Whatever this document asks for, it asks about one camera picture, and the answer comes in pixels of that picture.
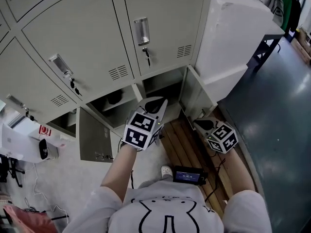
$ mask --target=person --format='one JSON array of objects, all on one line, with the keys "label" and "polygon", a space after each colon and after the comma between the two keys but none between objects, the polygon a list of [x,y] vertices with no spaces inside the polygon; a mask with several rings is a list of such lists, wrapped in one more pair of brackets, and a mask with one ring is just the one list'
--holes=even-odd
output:
[{"label": "person", "polygon": [[168,166],[161,169],[162,180],[127,190],[136,154],[130,145],[121,147],[100,188],[64,233],[272,232],[264,199],[234,149],[225,155],[234,195],[222,220],[197,186],[173,182]]}]

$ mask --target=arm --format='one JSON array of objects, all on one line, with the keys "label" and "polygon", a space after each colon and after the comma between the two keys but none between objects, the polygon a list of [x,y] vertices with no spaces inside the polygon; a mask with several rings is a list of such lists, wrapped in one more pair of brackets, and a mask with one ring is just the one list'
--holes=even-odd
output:
[{"label": "arm", "polygon": [[137,150],[126,144],[121,147],[115,161],[104,177],[101,186],[113,190],[123,201],[127,190]]},{"label": "arm", "polygon": [[230,150],[225,155],[225,163],[231,181],[233,194],[244,190],[255,191],[252,177],[234,149]]},{"label": "arm", "polygon": [[83,211],[63,233],[108,232],[110,217],[122,207],[136,154],[130,145],[121,147],[101,187],[92,193]]},{"label": "arm", "polygon": [[223,216],[225,232],[272,233],[265,201],[234,149],[225,155],[225,163],[234,193]]}]

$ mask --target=pink bag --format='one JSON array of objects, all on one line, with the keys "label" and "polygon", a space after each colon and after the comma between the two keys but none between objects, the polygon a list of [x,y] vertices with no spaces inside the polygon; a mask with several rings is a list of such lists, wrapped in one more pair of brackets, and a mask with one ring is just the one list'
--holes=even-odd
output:
[{"label": "pink bag", "polygon": [[3,208],[24,233],[57,233],[55,225],[46,213],[26,212],[14,205],[5,205]]}]

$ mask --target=shoe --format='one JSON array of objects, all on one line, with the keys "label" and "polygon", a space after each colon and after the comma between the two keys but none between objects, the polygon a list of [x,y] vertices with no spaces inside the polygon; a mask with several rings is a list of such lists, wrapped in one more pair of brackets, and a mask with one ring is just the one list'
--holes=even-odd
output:
[{"label": "shoe", "polygon": [[173,177],[173,171],[169,166],[161,167],[162,178],[164,175],[171,175]]}]

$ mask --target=green cloth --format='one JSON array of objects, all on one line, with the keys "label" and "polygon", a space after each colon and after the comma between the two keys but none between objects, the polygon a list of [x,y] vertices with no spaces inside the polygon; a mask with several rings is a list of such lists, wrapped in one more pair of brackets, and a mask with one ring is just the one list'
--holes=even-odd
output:
[{"label": "green cloth", "polygon": [[283,0],[283,5],[284,18],[281,29],[285,31],[291,14],[292,0]]}]

